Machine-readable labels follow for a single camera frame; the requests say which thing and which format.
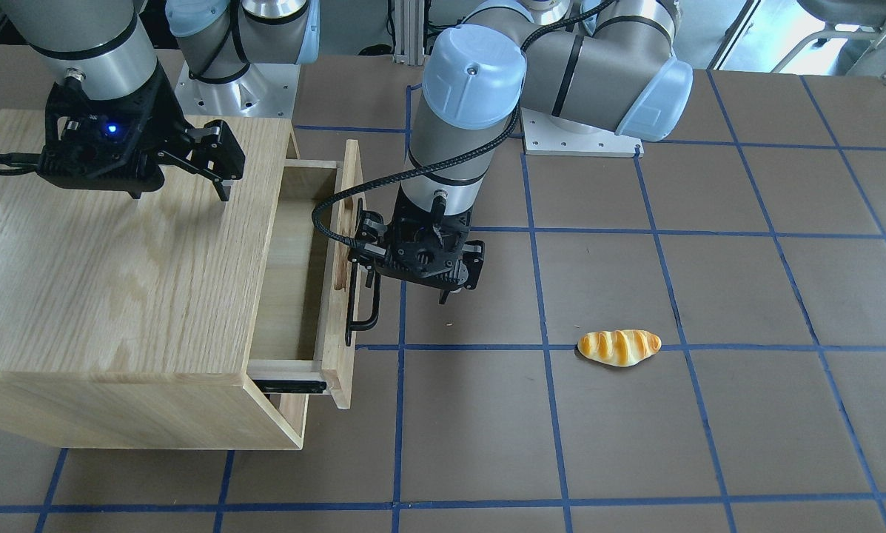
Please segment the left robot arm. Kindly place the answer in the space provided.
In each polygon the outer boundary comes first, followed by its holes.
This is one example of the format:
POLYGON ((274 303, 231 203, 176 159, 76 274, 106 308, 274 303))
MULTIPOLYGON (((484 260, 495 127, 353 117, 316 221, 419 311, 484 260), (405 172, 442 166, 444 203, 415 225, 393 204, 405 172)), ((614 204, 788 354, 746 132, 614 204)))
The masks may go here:
POLYGON ((535 23, 518 1, 486 1, 440 34, 392 218, 364 210, 350 260, 443 296, 479 283, 486 245, 469 237, 494 148, 523 108, 643 141, 672 132, 692 91, 674 51, 677 1, 591 1, 584 33, 535 23))

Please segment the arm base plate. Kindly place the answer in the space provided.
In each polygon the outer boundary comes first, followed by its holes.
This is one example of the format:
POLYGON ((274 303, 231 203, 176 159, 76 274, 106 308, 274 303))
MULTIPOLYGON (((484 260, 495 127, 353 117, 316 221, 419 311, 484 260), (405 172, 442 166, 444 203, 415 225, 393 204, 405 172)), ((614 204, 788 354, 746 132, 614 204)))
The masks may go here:
POLYGON ((187 115, 291 118, 300 74, 297 64, 251 64, 237 80, 206 84, 189 78, 183 65, 175 95, 187 115))
POLYGON ((525 152, 528 155, 605 156, 634 158, 645 155, 642 141, 553 115, 521 110, 525 152))

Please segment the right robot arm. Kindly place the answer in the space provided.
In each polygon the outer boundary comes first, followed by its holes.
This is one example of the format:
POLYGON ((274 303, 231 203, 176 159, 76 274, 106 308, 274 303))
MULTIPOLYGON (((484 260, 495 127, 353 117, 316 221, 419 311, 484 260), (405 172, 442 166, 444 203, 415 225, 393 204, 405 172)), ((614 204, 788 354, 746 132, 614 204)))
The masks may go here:
POLYGON ((1 1, 53 74, 37 154, 0 154, 0 176, 36 173, 68 190, 138 199, 162 188, 162 166, 212 183, 221 201, 246 156, 225 122, 253 115, 268 85, 257 64, 309 64, 320 54, 318 1, 168 1, 172 37, 198 101, 215 118, 190 124, 132 1, 1 1))

